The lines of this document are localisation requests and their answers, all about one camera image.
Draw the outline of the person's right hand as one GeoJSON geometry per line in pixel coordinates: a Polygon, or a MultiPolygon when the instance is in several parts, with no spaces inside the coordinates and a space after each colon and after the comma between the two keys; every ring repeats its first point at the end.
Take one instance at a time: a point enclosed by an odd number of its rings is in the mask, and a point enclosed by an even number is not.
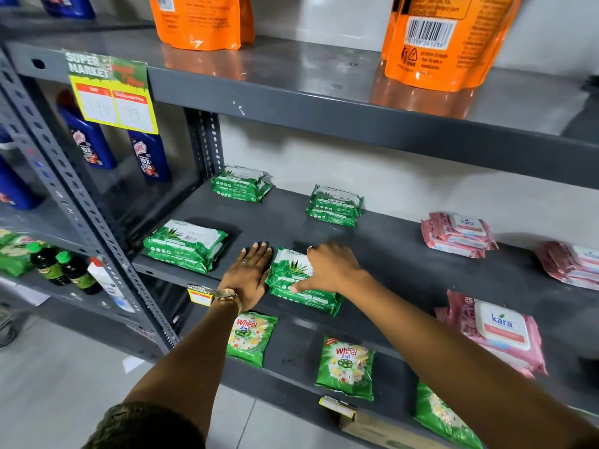
{"type": "Polygon", "coordinates": [[[349,297],[351,290],[369,277],[352,251],[336,242],[310,246],[306,254],[313,267],[311,277],[318,280],[319,290],[349,297]]]}

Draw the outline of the person's left hand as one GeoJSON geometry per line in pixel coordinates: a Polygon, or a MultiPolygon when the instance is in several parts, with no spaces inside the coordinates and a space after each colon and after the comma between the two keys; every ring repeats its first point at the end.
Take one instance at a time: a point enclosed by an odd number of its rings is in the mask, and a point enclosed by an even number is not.
{"type": "Polygon", "coordinates": [[[261,242],[255,242],[249,248],[248,262],[239,268],[239,256],[225,272],[218,290],[223,288],[233,288],[240,296],[243,303],[242,312],[251,310],[266,292],[266,278],[269,274],[268,265],[270,263],[273,250],[265,243],[265,269],[259,271],[255,267],[255,252],[258,250],[261,242]]]}

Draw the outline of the green wet wipes packet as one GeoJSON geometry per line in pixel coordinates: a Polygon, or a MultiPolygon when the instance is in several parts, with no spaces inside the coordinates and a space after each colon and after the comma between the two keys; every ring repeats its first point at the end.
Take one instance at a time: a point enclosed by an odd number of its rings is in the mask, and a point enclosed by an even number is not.
{"type": "Polygon", "coordinates": [[[222,230],[169,220],[143,239],[144,254],[200,274],[213,269],[228,242],[222,230]]]}
{"type": "Polygon", "coordinates": [[[226,165],[210,181],[218,195],[253,203],[259,203],[274,188],[264,172],[235,165],[226,165]]]}
{"type": "Polygon", "coordinates": [[[338,293],[310,289],[294,293],[291,287],[313,275],[313,267],[306,254],[279,247],[275,253],[266,278],[272,295],[317,309],[330,316],[337,316],[343,296],[338,293]]]}
{"type": "Polygon", "coordinates": [[[306,213],[326,223],[355,227],[362,214],[364,197],[316,184],[306,213]]]}

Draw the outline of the person's left forearm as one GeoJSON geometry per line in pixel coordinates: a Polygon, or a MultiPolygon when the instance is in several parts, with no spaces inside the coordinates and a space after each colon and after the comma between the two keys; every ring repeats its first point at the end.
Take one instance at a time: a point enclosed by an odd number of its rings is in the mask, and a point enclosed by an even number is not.
{"type": "Polygon", "coordinates": [[[133,387],[124,403],[169,408],[190,419],[207,437],[237,316],[235,303],[212,303],[191,332],[133,387]]]}

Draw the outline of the person's right forearm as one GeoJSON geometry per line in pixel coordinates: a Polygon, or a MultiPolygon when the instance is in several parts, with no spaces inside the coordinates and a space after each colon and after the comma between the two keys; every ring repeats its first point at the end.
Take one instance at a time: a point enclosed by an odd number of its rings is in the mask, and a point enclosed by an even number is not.
{"type": "Polygon", "coordinates": [[[336,287],[488,449],[599,449],[598,428],[367,272],[345,273],[336,287]]]}

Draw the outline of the gold wrist watch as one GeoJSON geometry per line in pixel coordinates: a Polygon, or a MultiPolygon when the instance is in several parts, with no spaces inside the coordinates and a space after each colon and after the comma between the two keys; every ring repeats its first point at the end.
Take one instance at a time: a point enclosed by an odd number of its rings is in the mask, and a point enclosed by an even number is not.
{"type": "Polygon", "coordinates": [[[237,306],[237,315],[243,310],[243,303],[239,294],[233,288],[223,288],[212,293],[212,303],[214,302],[233,302],[237,306]]]}

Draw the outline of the small yellow shelf label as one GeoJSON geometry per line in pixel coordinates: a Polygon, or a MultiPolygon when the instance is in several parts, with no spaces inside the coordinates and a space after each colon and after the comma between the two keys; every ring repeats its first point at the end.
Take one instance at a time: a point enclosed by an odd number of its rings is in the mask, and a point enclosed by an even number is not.
{"type": "Polygon", "coordinates": [[[356,408],[351,406],[349,403],[335,399],[334,397],[328,395],[320,397],[319,405],[330,411],[338,413],[349,420],[353,420],[355,418],[356,408]]]}
{"type": "Polygon", "coordinates": [[[206,286],[188,285],[187,292],[192,303],[210,307],[214,298],[215,290],[206,286]]]}

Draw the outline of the green detergent powder packet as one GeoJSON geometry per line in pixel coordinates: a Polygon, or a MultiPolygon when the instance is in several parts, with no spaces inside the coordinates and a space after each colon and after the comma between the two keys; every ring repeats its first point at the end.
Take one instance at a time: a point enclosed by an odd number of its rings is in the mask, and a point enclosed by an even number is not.
{"type": "Polygon", "coordinates": [[[262,368],[266,346],[278,321],[276,317],[257,312],[240,313],[229,336],[227,356],[262,368]]]}
{"type": "Polygon", "coordinates": [[[364,346],[325,335],[315,386],[373,402],[375,354],[364,346]]]}
{"type": "Polygon", "coordinates": [[[484,449],[474,431],[421,380],[416,388],[415,420],[464,449],[484,449]]]}

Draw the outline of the white plastic bottle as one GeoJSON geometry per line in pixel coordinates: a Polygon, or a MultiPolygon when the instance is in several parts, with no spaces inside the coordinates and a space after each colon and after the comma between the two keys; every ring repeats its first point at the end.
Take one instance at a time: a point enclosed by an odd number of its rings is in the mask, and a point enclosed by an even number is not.
{"type": "Polygon", "coordinates": [[[123,311],[130,314],[137,313],[131,302],[124,297],[116,283],[111,278],[109,272],[104,268],[102,262],[97,257],[90,258],[90,264],[87,268],[88,273],[94,277],[97,283],[110,295],[115,304],[123,311]]]}

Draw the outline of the pink wet wipes pack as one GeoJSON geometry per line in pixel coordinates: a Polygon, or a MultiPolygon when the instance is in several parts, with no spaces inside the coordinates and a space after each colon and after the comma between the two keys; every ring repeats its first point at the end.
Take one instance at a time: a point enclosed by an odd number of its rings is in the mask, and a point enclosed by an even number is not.
{"type": "Polygon", "coordinates": [[[487,251],[499,249],[490,226],[481,218],[451,212],[431,212],[421,220],[426,246],[444,253],[468,258],[485,258],[487,251]]]}
{"type": "Polygon", "coordinates": [[[546,241],[534,253],[553,279],[599,292],[599,249],[546,241]]]}
{"type": "Polygon", "coordinates": [[[527,378],[548,375],[542,337],[535,319],[466,294],[447,291],[438,321],[453,327],[527,378]]]}

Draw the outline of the dark bottle with green cap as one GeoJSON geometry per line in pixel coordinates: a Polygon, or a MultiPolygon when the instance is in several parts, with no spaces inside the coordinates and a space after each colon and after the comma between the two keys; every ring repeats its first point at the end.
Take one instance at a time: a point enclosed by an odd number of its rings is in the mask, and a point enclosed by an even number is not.
{"type": "Polygon", "coordinates": [[[103,291],[102,286],[88,272],[88,265],[83,258],[74,256],[69,251],[60,251],[56,260],[63,274],[83,293],[95,295],[103,291]]]}
{"type": "Polygon", "coordinates": [[[39,241],[30,242],[26,245],[32,265],[50,283],[56,286],[67,286],[71,281],[62,272],[62,267],[56,259],[58,249],[39,241]]]}

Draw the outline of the brown cardboard box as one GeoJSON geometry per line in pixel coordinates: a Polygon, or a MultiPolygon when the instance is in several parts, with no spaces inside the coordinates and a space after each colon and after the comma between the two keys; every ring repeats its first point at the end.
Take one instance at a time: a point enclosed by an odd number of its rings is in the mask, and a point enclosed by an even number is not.
{"type": "Polygon", "coordinates": [[[456,449],[368,414],[340,415],[340,430],[384,449],[456,449]]]}

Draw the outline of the grey metal shelf rack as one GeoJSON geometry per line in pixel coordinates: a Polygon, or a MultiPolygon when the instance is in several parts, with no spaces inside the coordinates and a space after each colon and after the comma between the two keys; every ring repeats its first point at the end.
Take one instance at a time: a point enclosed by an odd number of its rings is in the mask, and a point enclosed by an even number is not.
{"type": "Polygon", "coordinates": [[[143,239],[165,222],[202,183],[206,170],[197,139],[198,111],[183,109],[181,134],[164,145],[171,182],[141,176],[126,132],[105,128],[117,166],[110,171],[86,165],[56,108],[56,96],[69,89],[63,49],[116,56],[111,41],[153,33],[149,20],[122,20],[98,14],[96,20],[51,18],[42,9],[0,7],[0,123],[16,143],[17,172],[40,193],[34,210],[0,210],[0,226],[67,249],[88,262],[96,257],[116,290],[133,308],[121,310],[107,292],[86,296],[69,286],[57,292],[65,320],[83,334],[149,361],[180,342],[191,313],[183,286],[134,266],[143,239]]]}
{"type": "Polygon", "coordinates": [[[304,252],[337,239],[424,310],[452,288],[534,316],[549,370],[538,383],[599,420],[599,292],[550,278],[533,253],[545,240],[599,247],[599,105],[580,82],[500,69],[481,89],[414,101],[383,77],[375,52],[268,37],[240,52],[192,52],[155,30],[110,48],[148,64],[163,142],[183,132],[184,108],[199,113],[206,176],[154,231],[180,220],[228,234],[207,274],[144,247],[139,272],[215,286],[254,241],[304,252]],[[220,196],[210,180],[226,165],[262,171],[274,188],[259,203],[220,196]],[[355,227],[306,213],[316,184],[364,197],[355,227]],[[421,220],[431,212],[483,219],[499,249],[468,258],[428,248],[421,220]]]}

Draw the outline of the person's dark patterned garment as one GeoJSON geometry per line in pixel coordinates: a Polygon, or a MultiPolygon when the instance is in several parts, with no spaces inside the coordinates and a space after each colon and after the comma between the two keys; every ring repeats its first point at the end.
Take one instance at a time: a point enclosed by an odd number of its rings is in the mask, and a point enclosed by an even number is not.
{"type": "Polygon", "coordinates": [[[204,435],[190,419],[151,403],[109,408],[81,449],[206,449],[204,435]]]}

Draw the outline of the yellow green price sign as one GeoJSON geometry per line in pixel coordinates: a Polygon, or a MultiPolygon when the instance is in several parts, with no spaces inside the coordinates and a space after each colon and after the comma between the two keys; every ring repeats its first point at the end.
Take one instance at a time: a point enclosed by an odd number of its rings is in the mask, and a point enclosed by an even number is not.
{"type": "Polygon", "coordinates": [[[91,52],[62,52],[72,92],[85,120],[159,133],[145,62],[91,52]]]}

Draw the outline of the green soap packets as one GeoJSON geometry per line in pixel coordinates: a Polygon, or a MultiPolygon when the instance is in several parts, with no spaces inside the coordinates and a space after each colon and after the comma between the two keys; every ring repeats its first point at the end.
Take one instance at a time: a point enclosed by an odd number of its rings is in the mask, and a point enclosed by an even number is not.
{"type": "Polygon", "coordinates": [[[31,263],[27,245],[38,242],[46,245],[45,241],[36,240],[27,234],[19,234],[0,229],[0,272],[11,277],[19,277],[34,269],[31,263]]]}

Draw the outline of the orange refill pouch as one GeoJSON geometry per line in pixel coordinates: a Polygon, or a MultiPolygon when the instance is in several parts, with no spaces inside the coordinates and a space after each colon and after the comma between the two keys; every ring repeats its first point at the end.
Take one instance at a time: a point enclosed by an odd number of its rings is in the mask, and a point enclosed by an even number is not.
{"type": "Polygon", "coordinates": [[[253,44],[250,0],[149,0],[160,40],[181,50],[238,50],[253,44]]]}
{"type": "Polygon", "coordinates": [[[442,92],[480,86],[522,0],[393,0],[385,77],[442,92]]]}

